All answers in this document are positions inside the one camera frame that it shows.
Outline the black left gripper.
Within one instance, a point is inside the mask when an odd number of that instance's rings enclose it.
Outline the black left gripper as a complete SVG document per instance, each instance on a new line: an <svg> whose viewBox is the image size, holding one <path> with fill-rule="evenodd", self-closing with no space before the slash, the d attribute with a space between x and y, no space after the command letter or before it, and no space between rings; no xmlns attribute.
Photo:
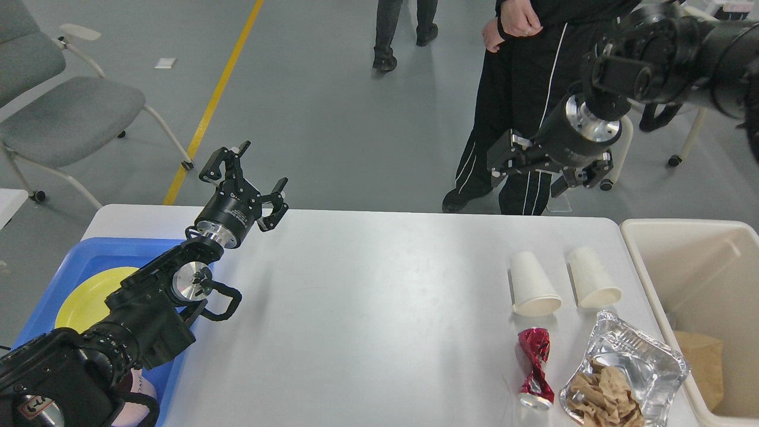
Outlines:
<svg viewBox="0 0 759 427"><path fill-rule="evenodd" d="M244 141L238 148L217 149L199 173L200 180L214 184L216 190L195 220L194 230L222 248L238 248L257 224L262 232L273 230L288 211L283 194L287 177L279 179L268 195L261 195L244 178L240 158L249 146L250 141ZM269 215L263 216L264 205L272 206Z"/></svg>

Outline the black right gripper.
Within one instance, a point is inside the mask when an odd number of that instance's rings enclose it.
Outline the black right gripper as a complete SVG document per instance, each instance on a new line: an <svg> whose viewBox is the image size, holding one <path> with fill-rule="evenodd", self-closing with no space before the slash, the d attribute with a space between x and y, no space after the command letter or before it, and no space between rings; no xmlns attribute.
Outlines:
<svg viewBox="0 0 759 427"><path fill-rule="evenodd" d="M610 148L621 135L623 109L593 111L597 103L584 94L567 94L532 139L513 129L506 130L486 152L490 184L497 187L515 174L559 172L550 196L559 197L572 187L599 186L610 191L613 182L605 176L614 168Z"/></svg>

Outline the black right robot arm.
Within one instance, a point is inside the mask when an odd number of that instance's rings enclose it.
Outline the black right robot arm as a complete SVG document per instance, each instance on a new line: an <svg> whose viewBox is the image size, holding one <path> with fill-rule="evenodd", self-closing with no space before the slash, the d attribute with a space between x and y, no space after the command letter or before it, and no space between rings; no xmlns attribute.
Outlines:
<svg viewBox="0 0 759 427"><path fill-rule="evenodd" d="M556 173L550 194L601 186L614 168L611 146L629 144L630 103L642 104L639 129L669 124L683 103L740 120L757 155L755 21L716 21L675 2L633 11L581 60L581 78L534 136L512 130L486 154L490 181L530 172Z"/></svg>

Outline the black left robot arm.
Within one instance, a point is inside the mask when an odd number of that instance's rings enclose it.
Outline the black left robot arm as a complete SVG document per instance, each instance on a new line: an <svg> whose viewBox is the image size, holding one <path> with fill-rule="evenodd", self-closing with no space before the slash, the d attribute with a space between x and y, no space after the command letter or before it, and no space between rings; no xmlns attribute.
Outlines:
<svg viewBox="0 0 759 427"><path fill-rule="evenodd" d="M55 328L2 357L3 426L113 426L127 403L147 408L140 426L155 426L155 398L122 389L135 368L173 361L195 342L199 317L230 319L242 300L212 278L209 265L238 248L257 224L273 230L288 210L282 178L264 195L244 178L249 148L219 148L199 173L216 186L186 240L122 279L106 297L108 314L83 333Z"/></svg>

